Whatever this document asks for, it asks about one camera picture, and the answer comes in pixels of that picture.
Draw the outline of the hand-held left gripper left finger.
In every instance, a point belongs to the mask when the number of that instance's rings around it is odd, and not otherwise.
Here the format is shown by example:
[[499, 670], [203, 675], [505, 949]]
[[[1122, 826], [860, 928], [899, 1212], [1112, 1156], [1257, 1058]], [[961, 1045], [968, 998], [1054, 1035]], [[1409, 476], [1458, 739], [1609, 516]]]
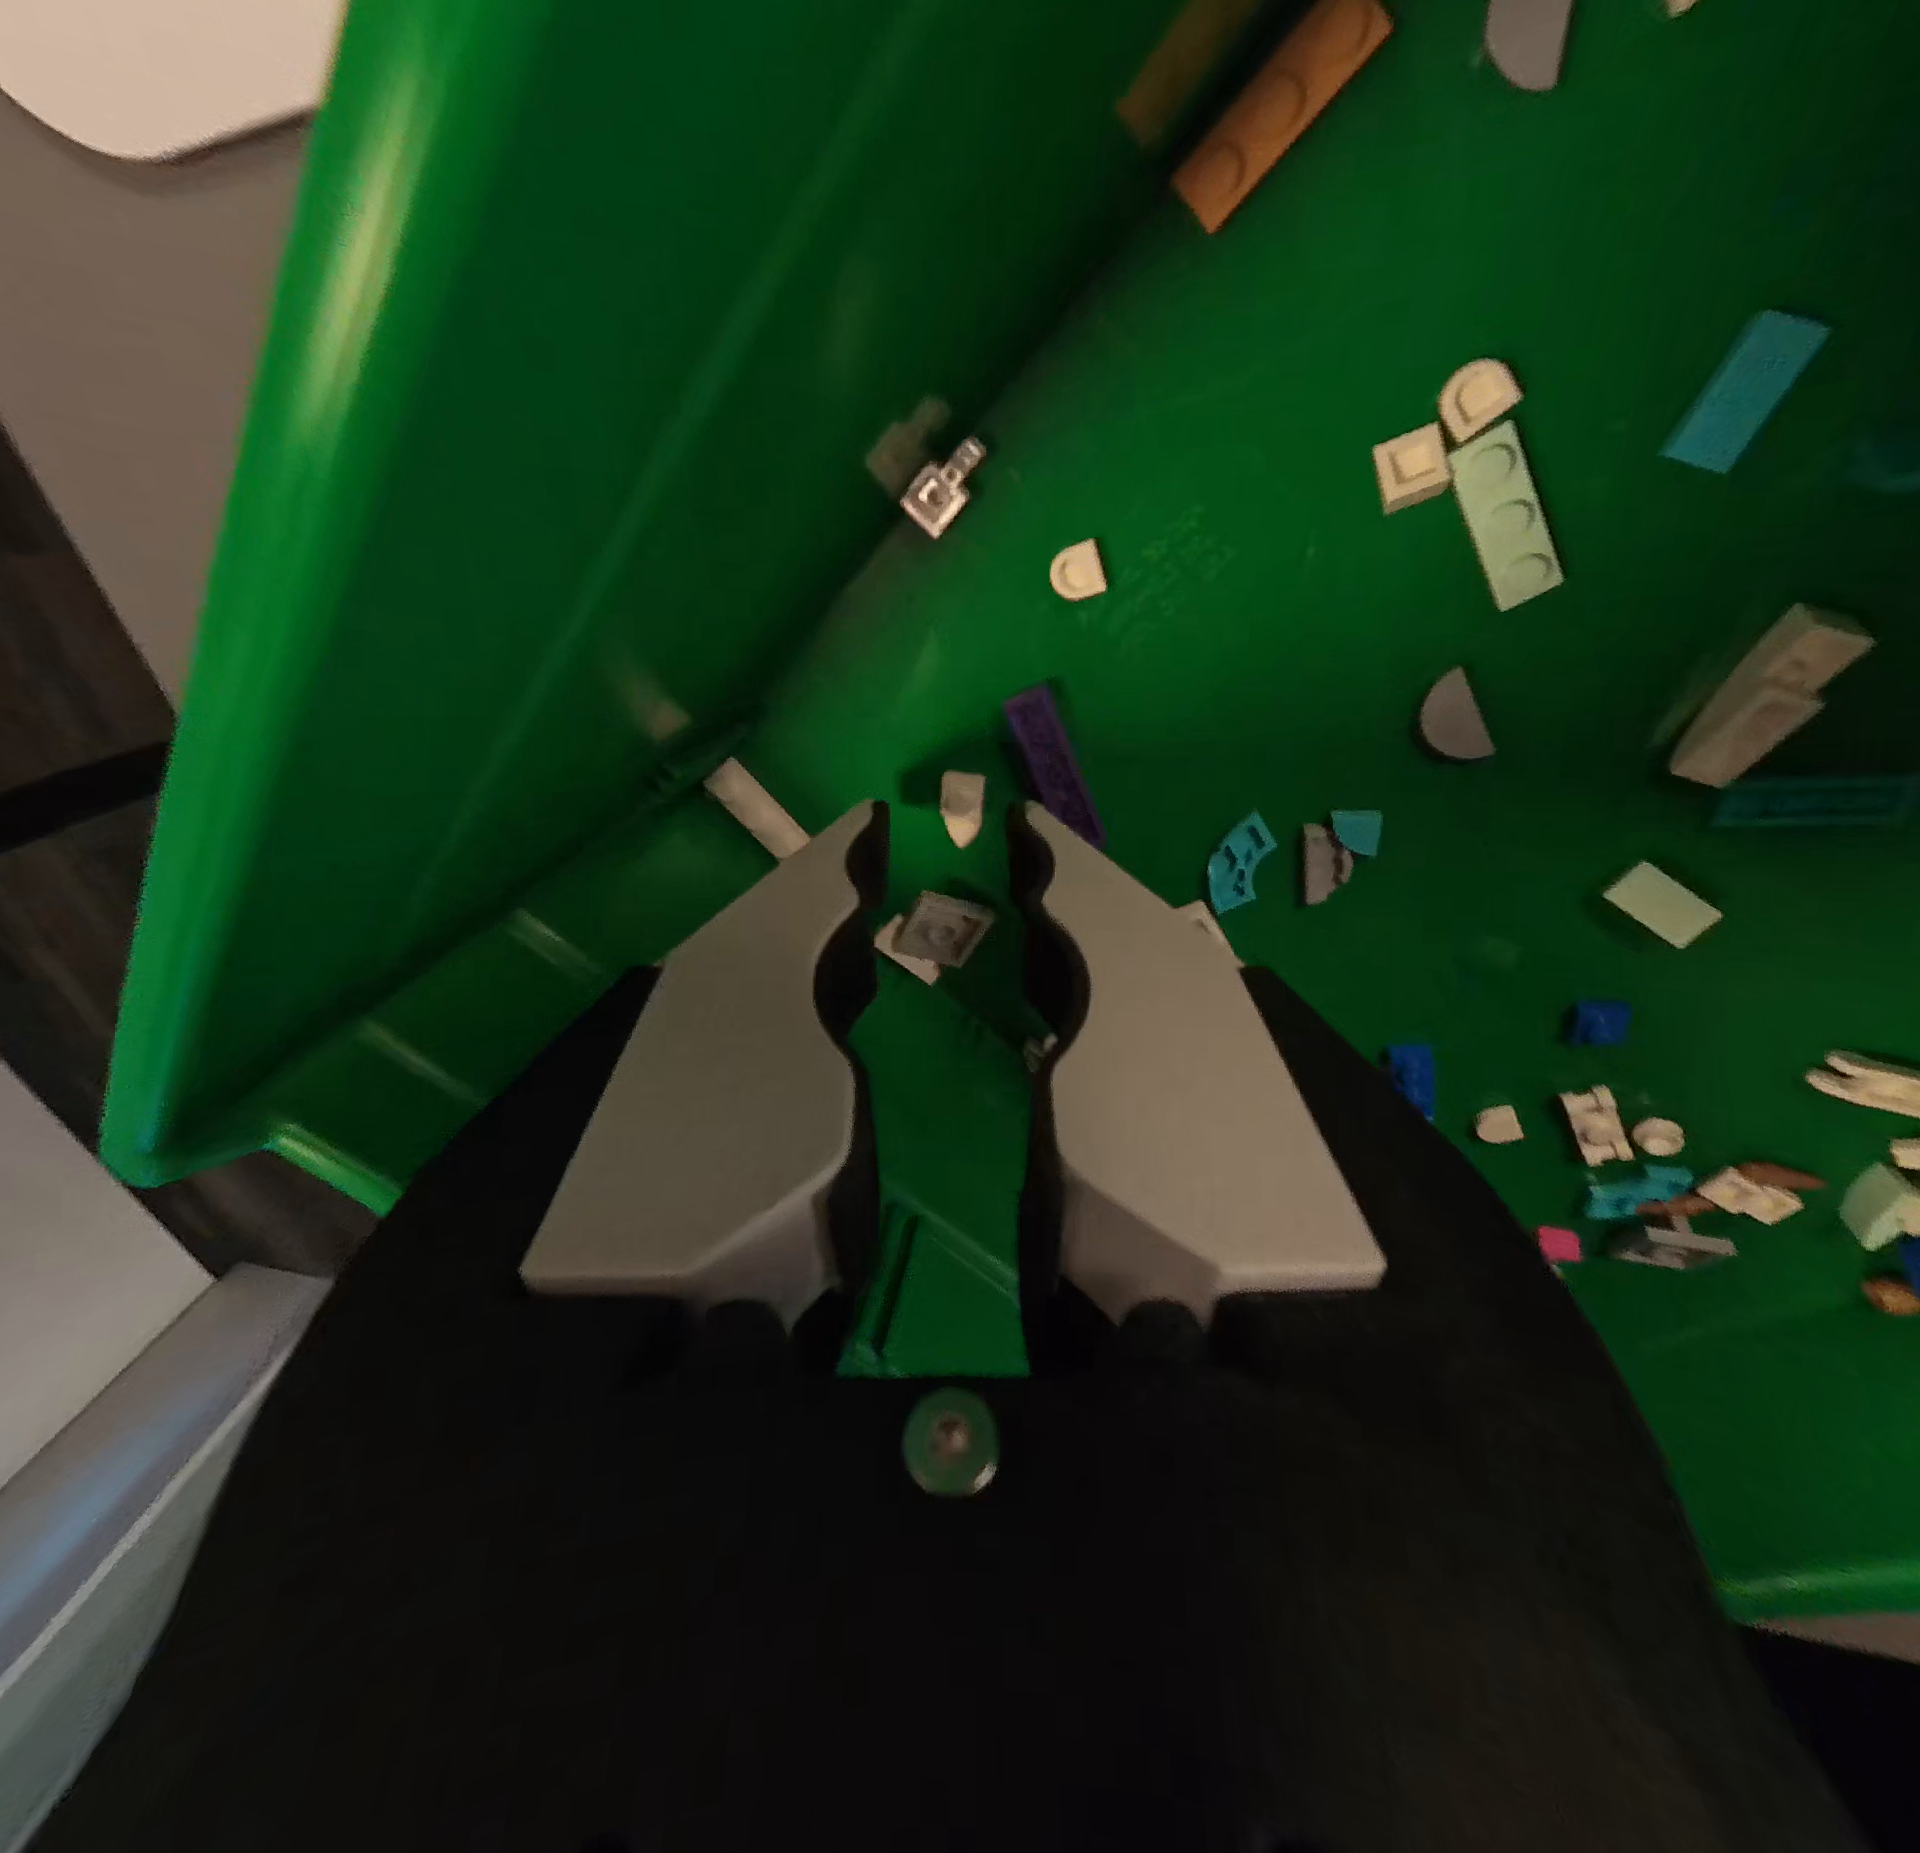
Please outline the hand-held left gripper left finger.
[[793, 1325], [878, 1253], [870, 921], [891, 816], [847, 809], [659, 963], [520, 1277], [550, 1297], [752, 1301]]

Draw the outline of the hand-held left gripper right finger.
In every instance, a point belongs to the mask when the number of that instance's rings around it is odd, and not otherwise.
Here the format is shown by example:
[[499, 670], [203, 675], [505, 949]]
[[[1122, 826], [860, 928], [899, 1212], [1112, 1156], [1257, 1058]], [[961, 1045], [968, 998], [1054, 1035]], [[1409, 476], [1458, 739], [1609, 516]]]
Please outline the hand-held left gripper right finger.
[[1042, 802], [1009, 816], [1033, 1073], [1018, 1225], [1024, 1329], [1068, 1285], [1125, 1322], [1171, 1303], [1358, 1294], [1387, 1270], [1246, 968], [1192, 911]]

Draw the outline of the grey square lego plate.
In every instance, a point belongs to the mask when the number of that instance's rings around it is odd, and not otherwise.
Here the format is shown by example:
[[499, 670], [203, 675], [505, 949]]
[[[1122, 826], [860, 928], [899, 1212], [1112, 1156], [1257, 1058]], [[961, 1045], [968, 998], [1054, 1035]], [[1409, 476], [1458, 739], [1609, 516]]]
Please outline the grey square lego plate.
[[902, 972], [934, 985], [945, 972], [966, 965], [992, 928], [993, 906], [924, 889], [908, 911], [877, 930], [875, 949]]

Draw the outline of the green plastic bin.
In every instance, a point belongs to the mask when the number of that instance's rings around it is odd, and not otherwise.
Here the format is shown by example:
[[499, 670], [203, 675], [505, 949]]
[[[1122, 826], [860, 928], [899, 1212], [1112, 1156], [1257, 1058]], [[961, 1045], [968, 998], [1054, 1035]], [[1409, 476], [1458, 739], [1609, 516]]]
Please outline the green plastic bin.
[[[156, 809], [104, 1146], [133, 1185], [270, 1150], [377, 1212], [630, 965], [771, 863], [699, 784], [891, 808], [864, 1398], [1020, 1369], [1024, 926], [1003, 703], [1047, 681], [1116, 865], [1205, 891], [1358, 1054], [1427, 1041], [1427, 1130], [1522, 1226], [1585, 1222], [1560, 1090], [1688, 1159], [1828, 1180], [1700, 1273], [1548, 1273], [1621, 1365], [1743, 1619], [1915, 1608], [1915, 1325], [1833, 1201], [1915, 1063], [1915, 812], [1721, 825], [1667, 762], [1796, 601], [1873, 649], [1774, 778], [1915, 777], [1915, 0], [1575, 0], [1510, 85], [1487, 0], [1394, 30], [1207, 234], [1171, 179], [1317, 0], [352, 0]], [[1726, 474], [1660, 456], [1763, 308], [1824, 352]], [[1499, 356], [1564, 583], [1501, 613], [1452, 486], [1371, 450]], [[899, 508], [981, 437], [935, 540]], [[1110, 588], [1052, 593], [1094, 538]], [[1464, 666], [1499, 746], [1438, 760]], [[945, 769], [986, 777], [966, 852]], [[1321, 906], [1299, 832], [1380, 809]], [[1723, 912], [1676, 950], [1601, 891]], [[1571, 1001], [1632, 1004], [1621, 1048]]]

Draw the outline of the teal curved lego plate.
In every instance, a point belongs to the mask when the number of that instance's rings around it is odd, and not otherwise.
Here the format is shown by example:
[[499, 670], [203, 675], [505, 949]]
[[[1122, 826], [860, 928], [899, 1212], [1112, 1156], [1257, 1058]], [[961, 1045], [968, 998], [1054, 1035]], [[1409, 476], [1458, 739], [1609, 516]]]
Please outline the teal curved lego plate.
[[1257, 809], [1224, 832], [1205, 866], [1205, 897], [1216, 918], [1257, 901], [1261, 872], [1277, 848], [1280, 842]]

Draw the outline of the white lego bar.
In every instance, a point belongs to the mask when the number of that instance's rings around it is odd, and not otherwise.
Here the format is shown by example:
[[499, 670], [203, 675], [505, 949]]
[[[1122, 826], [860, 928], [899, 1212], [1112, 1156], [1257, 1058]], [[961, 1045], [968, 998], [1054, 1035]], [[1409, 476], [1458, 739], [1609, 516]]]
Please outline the white lego bar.
[[785, 859], [809, 842], [806, 826], [736, 756], [705, 778], [705, 789], [768, 856]]

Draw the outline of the purple lego tile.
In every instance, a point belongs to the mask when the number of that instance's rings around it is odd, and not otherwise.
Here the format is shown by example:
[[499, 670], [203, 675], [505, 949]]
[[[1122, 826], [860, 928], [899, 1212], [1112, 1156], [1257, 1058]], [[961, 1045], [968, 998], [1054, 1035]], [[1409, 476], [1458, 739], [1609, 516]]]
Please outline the purple lego tile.
[[1071, 746], [1052, 687], [1042, 681], [1018, 691], [1003, 703], [1003, 718], [1021, 760], [1030, 795], [1068, 832], [1103, 852], [1109, 833]]

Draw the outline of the small grey half-round lego tile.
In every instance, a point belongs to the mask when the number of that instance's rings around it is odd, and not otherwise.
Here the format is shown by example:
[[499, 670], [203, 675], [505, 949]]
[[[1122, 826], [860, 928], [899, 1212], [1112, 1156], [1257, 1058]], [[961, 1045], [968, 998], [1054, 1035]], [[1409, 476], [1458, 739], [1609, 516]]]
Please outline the small grey half-round lego tile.
[[1421, 746], [1438, 760], [1484, 762], [1499, 750], [1469, 673], [1458, 664], [1430, 683], [1415, 720]]

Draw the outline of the mint green lego tile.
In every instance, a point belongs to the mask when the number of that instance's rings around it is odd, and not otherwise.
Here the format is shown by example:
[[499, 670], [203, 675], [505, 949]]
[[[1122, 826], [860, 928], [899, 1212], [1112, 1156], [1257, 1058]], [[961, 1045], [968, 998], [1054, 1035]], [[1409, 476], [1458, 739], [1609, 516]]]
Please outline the mint green lego tile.
[[1651, 859], [1625, 866], [1602, 886], [1601, 897], [1612, 911], [1676, 950], [1704, 940], [1723, 918], [1718, 904]]

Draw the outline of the heap of mixed lego pieces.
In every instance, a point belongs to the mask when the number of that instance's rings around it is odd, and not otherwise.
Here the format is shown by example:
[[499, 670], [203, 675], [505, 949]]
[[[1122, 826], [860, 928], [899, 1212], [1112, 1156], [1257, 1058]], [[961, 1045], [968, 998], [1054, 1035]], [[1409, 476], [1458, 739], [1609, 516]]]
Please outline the heap of mixed lego pieces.
[[[1707, 1176], [1672, 1166], [1686, 1144], [1678, 1120], [1660, 1115], [1626, 1125], [1606, 1088], [1559, 1099], [1579, 1156], [1590, 1169], [1618, 1173], [1590, 1178], [1585, 1222], [1598, 1239], [1564, 1226], [1538, 1229], [1542, 1259], [1563, 1270], [1586, 1256], [1614, 1256], [1667, 1270], [1729, 1261], [1736, 1241], [1708, 1236], [1700, 1217], [1719, 1215], [1776, 1226], [1807, 1206], [1826, 1180], [1776, 1162], [1739, 1162]], [[1867, 1273], [1862, 1298], [1889, 1316], [1914, 1316], [1915, 1292], [1915, 1136], [1891, 1141], [1886, 1159], [1864, 1169], [1841, 1199], [1841, 1225], [1864, 1253], [1899, 1251], [1896, 1269]]]

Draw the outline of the clear grey lego clip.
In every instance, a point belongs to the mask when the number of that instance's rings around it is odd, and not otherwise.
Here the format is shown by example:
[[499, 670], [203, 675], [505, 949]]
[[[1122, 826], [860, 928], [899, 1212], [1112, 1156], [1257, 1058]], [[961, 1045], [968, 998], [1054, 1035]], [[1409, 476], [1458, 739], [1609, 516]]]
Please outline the clear grey lego clip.
[[966, 437], [950, 454], [928, 458], [899, 495], [900, 511], [928, 538], [940, 538], [972, 503], [972, 483], [985, 456], [982, 438]]

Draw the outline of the mint green lego plate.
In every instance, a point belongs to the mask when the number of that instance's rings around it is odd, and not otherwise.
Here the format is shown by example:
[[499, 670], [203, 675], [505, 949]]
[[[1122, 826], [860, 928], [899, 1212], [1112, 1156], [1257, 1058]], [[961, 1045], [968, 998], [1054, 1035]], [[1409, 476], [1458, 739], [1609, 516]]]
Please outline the mint green lego plate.
[[1564, 583], [1548, 509], [1513, 417], [1451, 451], [1452, 495], [1501, 613]]

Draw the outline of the white square lego tile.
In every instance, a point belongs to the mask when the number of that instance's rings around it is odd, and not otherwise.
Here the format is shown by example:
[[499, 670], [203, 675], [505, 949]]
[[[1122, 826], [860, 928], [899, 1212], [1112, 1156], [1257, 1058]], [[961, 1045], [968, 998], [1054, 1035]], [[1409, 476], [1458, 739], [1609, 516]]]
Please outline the white square lego tile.
[[1377, 440], [1371, 456], [1380, 509], [1387, 516], [1403, 513], [1452, 486], [1448, 431], [1442, 420]]

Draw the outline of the long white lego bricks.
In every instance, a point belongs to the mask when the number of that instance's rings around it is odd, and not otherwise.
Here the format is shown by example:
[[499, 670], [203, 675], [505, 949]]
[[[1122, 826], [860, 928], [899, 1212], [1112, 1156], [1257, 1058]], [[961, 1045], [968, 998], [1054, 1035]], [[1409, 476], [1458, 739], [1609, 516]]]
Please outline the long white lego bricks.
[[1824, 708], [1826, 687], [1877, 643], [1854, 618], [1793, 605], [1729, 673], [1668, 756], [1672, 778], [1729, 788]]

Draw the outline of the white rounded lego brick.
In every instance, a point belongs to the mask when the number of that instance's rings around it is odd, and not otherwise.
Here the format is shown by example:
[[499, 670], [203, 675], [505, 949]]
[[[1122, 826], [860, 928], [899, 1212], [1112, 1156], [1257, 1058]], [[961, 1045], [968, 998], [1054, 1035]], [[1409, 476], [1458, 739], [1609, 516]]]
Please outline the white rounded lego brick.
[[1442, 430], [1452, 448], [1461, 448], [1510, 417], [1522, 396], [1525, 391], [1518, 376], [1504, 360], [1469, 360], [1438, 388]]

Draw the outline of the orange lego plate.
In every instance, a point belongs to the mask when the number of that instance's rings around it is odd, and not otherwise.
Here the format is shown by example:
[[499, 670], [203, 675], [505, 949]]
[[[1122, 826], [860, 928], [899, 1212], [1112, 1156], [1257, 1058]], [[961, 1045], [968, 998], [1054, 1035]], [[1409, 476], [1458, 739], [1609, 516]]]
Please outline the orange lego plate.
[[1175, 171], [1171, 187], [1216, 234], [1359, 74], [1394, 24], [1380, 0], [1317, 0]]

